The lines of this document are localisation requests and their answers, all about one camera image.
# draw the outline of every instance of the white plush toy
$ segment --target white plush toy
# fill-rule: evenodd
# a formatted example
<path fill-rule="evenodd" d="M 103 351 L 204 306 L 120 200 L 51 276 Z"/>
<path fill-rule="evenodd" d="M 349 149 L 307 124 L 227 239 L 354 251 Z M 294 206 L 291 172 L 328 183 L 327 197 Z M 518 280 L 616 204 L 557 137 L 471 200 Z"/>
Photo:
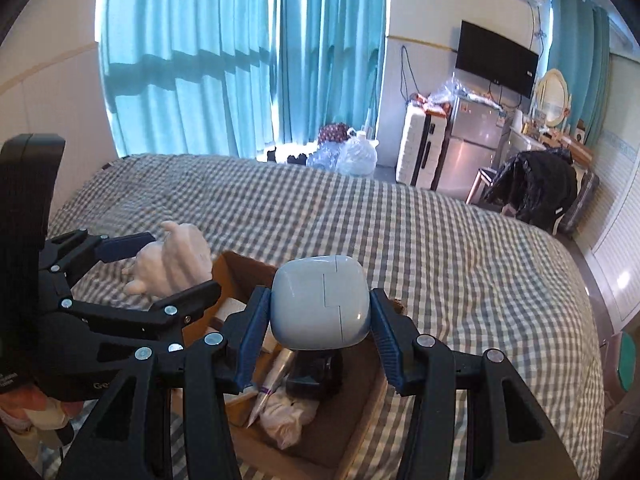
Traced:
<path fill-rule="evenodd" d="M 147 244 L 135 263 L 122 273 L 134 279 L 125 294 L 148 294 L 166 298 L 211 279 L 211 251 L 200 230 L 193 224 L 165 221 L 163 242 Z"/>

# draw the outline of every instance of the gray checkered blanket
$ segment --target gray checkered blanket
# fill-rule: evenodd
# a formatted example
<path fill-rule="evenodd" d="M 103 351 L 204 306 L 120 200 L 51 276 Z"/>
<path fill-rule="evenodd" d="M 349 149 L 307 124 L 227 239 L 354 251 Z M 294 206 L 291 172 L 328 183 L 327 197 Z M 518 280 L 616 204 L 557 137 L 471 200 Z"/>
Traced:
<path fill-rule="evenodd" d="M 584 480 L 595 480 L 603 388 L 589 299 L 574 262 L 539 229 L 434 192 L 293 165 L 220 156 L 142 155 L 98 172 L 53 217 L 49 235 L 87 227 L 111 237 L 192 222 L 213 257 L 235 251 L 280 266 L 347 254 L 369 285 L 397 298 L 421 332 L 451 349 L 501 348 L 558 430 Z M 127 297 L 124 262 L 98 264 L 74 288 L 85 301 L 146 308 Z M 411 399 L 390 387 L 350 478 L 394 478 Z M 451 478 L 465 462 L 465 394 L 457 399 Z M 186 478 L 179 419 L 174 478 Z M 54 471 L 56 464 L 50 466 Z M 245 479 L 265 475 L 241 465 Z"/>

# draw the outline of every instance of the white wall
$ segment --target white wall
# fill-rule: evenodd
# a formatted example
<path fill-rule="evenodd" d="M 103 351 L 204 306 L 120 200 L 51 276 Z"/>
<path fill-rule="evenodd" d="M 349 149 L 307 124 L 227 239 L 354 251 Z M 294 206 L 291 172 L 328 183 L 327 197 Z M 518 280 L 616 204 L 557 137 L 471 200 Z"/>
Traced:
<path fill-rule="evenodd" d="M 0 46 L 0 143 L 27 132 L 66 139 L 52 211 L 116 159 L 94 14 L 95 0 L 30 0 Z"/>
<path fill-rule="evenodd" d="M 578 244 L 598 281 L 615 329 L 640 311 L 640 64 L 611 56 L 603 132 L 594 150 L 600 187 Z"/>
<path fill-rule="evenodd" d="M 95 0 L 30 0 L 0 47 L 0 85 L 94 42 Z"/>
<path fill-rule="evenodd" d="M 603 131 L 592 170 L 600 178 L 596 197 L 578 226 L 580 243 L 596 247 L 616 215 L 640 148 L 640 63 L 612 55 Z"/>
<path fill-rule="evenodd" d="M 488 28 L 527 48 L 533 22 L 529 6 L 521 0 L 390 0 L 388 34 L 437 46 L 388 39 L 378 119 L 378 163 L 394 166 L 398 160 L 404 99 L 400 95 L 400 47 L 409 51 L 412 69 L 420 92 L 434 91 L 448 79 L 456 62 L 462 20 Z M 539 49 L 534 39 L 533 49 Z M 410 74 L 406 74 L 411 85 Z M 485 92 L 488 82 L 465 74 L 456 74 L 472 88 Z M 504 92 L 504 102 L 517 103 L 513 92 Z"/>

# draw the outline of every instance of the cardboard box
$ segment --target cardboard box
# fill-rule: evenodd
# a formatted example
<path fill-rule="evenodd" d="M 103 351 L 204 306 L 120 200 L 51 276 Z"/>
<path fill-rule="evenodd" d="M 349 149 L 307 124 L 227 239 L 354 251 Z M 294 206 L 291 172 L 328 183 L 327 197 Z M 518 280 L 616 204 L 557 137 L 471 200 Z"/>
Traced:
<path fill-rule="evenodd" d="M 276 268 L 226 252 L 215 261 L 212 273 L 222 287 L 222 294 L 201 319 L 185 327 L 187 345 L 202 337 L 226 298 L 246 303 L 256 286 L 270 287 Z M 273 354 L 260 354 L 254 373 L 254 381 L 258 384 L 270 370 L 278 350 Z M 251 466 L 283 480 L 345 478 L 369 426 L 375 422 L 372 417 L 384 398 L 387 382 L 370 336 L 356 346 L 345 348 L 342 357 L 342 389 L 335 397 L 320 404 L 316 418 L 303 428 L 302 440 L 296 446 L 279 450 L 259 423 L 250 428 L 242 427 L 255 398 L 228 406 L 226 411 L 236 455 Z"/>

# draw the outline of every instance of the white suitcase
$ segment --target white suitcase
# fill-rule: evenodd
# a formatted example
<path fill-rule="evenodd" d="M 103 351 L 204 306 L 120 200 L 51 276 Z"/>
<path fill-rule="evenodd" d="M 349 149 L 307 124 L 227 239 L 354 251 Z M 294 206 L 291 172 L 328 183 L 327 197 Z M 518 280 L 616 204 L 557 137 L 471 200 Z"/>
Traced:
<path fill-rule="evenodd" d="M 447 116 L 442 108 L 409 104 L 404 117 L 396 181 L 431 189 L 444 142 Z"/>

